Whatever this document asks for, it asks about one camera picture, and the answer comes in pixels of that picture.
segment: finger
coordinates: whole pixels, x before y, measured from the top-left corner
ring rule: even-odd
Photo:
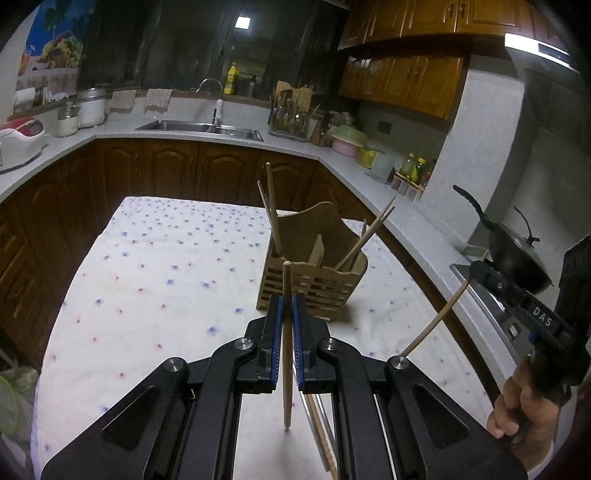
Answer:
[[[553,429],[558,422],[560,407],[551,400],[538,395],[530,385],[521,390],[521,409],[535,426]]]
[[[505,434],[505,432],[503,432],[496,424],[494,411],[491,411],[491,414],[488,416],[486,429],[497,439],[500,439]]]
[[[514,435],[519,430],[519,424],[505,405],[503,395],[499,395],[495,400],[495,421],[496,425],[507,435]]]
[[[530,357],[524,358],[513,372],[513,380],[520,388],[531,385]]]
[[[518,408],[520,405],[521,389],[519,385],[509,377],[503,385],[503,397],[505,397],[505,405],[507,408]]]

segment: red and white rice cooker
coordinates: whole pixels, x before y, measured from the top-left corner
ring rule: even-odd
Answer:
[[[45,145],[45,129],[36,118],[24,116],[0,127],[0,171],[18,167]]]

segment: table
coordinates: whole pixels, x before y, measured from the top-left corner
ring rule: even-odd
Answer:
[[[361,231],[360,222],[346,223]],[[51,333],[31,434],[37,477],[163,360],[210,356],[262,316],[255,305],[270,231],[262,208],[124,199],[74,276]],[[363,251],[367,273],[329,329],[362,354],[386,360],[435,311],[379,238]],[[444,324],[410,359],[485,424],[491,404]],[[235,480],[330,478],[295,390],[293,398],[285,432],[279,391],[243,397]]]

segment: white countertop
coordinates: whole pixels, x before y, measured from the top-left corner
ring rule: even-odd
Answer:
[[[136,131],[147,119],[109,120],[99,127],[83,129],[66,138],[51,137],[41,155],[28,164],[0,173],[0,201],[7,198],[35,173],[64,155],[91,142],[95,138],[172,138],[199,140],[271,150],[320,161],[374,213],[378,214],[391,200],[394,191],[365,175],[366,169],[330,148],[315,147],[308,143],[276,138],[259,129],[264,142],[240,140],[215,134],[172,131]],[[450,264],[467,264],[469,259],[452,247],[406,198],[399,198],[396,208],[384,223],[403,247],[413,256],[445,298],[459,288],[460,281],[450,270]],[[482,309],[469,294],[461,296],[453,308],[458,318],[480,350],[497,384],[501,387],[511,376],[515,362]]]

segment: kitchen sink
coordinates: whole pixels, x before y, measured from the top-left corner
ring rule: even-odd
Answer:
[[[228,125],[201,124],[198,122],[184,122],[182,120],[156,120],[147,125],[142,125],[136,130],[166,130],[173,132],[200,132],[226,137],[241,138],[243,140],[256,140],[264,142],[258,130],[250,128],[230,127]]]

